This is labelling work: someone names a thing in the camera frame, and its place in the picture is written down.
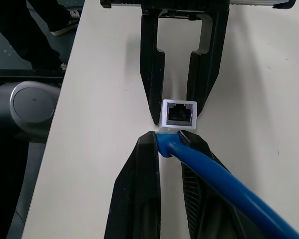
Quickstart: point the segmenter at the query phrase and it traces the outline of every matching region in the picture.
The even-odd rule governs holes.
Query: shoe
[[[66,68],[68,67],[68,65],[67,64],[64,64],[64,63],[62,63],[61,65],[60,65],[60,69],[62,70],[62,71],[66,71]]]
[[[74,10],[74,11],[69,11],[71,19],[70,21],[60,30],[58,31],[52,31],[51,34],[53,36],[61,36],[68,31],[74,30],[78,28],[80,17],[81,17],[81,10]]]

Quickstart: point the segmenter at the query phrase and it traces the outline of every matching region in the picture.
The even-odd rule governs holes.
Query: black pants
[[[61,29],[70,13],[57,0],[28,0],[49,29]],[[60,54],[53,50],[26,6],[26,0],[0,0],[0,32],[32,67],[57,69]]]

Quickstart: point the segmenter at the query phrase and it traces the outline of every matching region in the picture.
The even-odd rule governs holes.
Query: white table
[[[139,74],[140,23],[138,7],[86,0],[24,239],[103,238],[114,180],[138,137],[156,130]],[[165,99],[185,99],[199,35],[199,22],[160,20]],[[229,170],[299,231],[299,0],[286,11],[231,7],[197,125]],[[160,166],[161,238],[189,238],[180,164]]]

